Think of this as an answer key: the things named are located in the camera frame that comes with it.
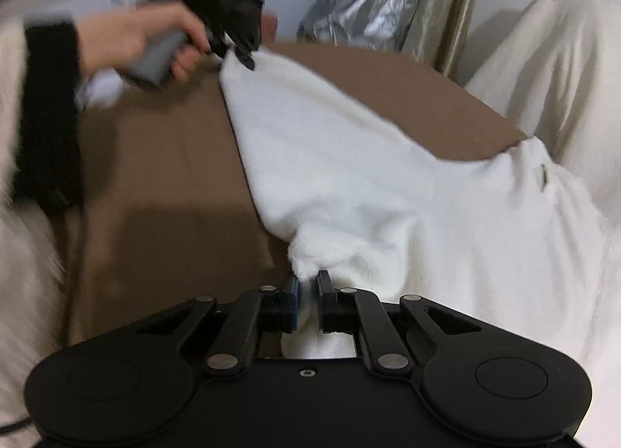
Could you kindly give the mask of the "black sleeved left forearm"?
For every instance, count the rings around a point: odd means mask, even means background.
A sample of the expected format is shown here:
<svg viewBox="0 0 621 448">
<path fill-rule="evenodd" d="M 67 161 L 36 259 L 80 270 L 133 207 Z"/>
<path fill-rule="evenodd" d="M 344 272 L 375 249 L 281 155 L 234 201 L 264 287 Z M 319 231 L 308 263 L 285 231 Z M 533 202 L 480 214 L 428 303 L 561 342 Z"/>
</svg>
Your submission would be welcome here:
<svg viewBox="0 0 621 448">
<path fill-rule="evenodd" d="M 30 25 L 25 43 L 13 199 L 56 216 L 82 203 L 78 34 L 71 21 Z"/>
</svg>

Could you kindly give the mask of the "person's left hand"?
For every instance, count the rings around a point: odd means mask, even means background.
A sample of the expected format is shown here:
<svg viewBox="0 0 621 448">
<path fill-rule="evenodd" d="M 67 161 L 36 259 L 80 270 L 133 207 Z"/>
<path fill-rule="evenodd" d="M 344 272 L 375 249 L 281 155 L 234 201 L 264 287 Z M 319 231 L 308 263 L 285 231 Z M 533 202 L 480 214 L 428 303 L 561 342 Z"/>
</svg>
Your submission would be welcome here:
<svg viewBox="0 0 621 448">
<path fill-rule="evenodd" d="M 210 52 L 205 26 L 180 0 L 145 3 L 78 19 L 80 72 L 90 77 L 102 70 L 127 69 L 155 38 L 181 30 L 189 42 L 173 54 L 173 77 L 188 79 L 204 54 Z"/>
</svg>

